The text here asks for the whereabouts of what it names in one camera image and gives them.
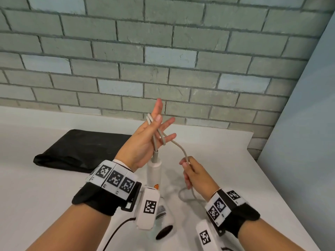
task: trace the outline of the hand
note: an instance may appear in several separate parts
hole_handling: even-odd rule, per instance
[[[162,124],[162,109],[163,103],[161,99],[157,99],[155,107],[151,113],[154,121],[149,125],[145,121],[135,133],[128,139],[128,141],[119,150],[115,159],[122,161],[126,164],[133,172],[138,168],[143,167],[153,155],[153,141],[152,136],[156,136],[157,147],[161,147],[163,142],[159,136],[157,129],[159,128],[162,132],[166,130],[174,121],[174,117],[170,118]],[[176,133],[165,137],[165,141],[169,142],[176,138]]]
[[[188,157],[190,165],[183,158],[179,164],[184,168],[184,178],[187,189],[194,189],[208,202],[212,195],[220,189],[213,178],[207,173],[204,167],[195,160],[194,157]]]

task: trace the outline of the tiled backsplash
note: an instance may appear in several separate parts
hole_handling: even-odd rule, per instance
[[[0,105],[253,131],[257,158],[335,0],[0,0]]]

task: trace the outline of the folded black bag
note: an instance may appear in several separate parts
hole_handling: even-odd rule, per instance
[[[43,154],[35,156],[38,166],[92,172],[103,160],[113,160],[131,135],[70,130]]]

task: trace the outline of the person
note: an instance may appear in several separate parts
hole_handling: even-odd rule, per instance
[[[174,121],[170,118],[162,123],[163,103],[157,99],[153,112],[154,121],[143,123],[117,153],[115,159],[127,165],[133,172],[143,167],[153,154],[152,136],[157,137],[158,147],[162,146],[157,133],[164,131]],[[176,138],[176,134],[167,136],[166,142]],[[193,157],[190,164],[180,161],[184,169],[184,179],[188,189],[194,189],[208,202],[219,189],[213,178]],[[95,251],[97,250],[110,223],[111,217],[102,214],[85,203],[71,205],[27,251]],[[238,239],[245,251],[303,251],[264,220],[245,221],[238,232]]]

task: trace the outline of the wall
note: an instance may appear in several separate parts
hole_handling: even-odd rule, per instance
[[[321,251],[335,246],[335,16],[258,164]]]
[[[335,0],[0,0],[0,105],[253,131],[257,158]]]

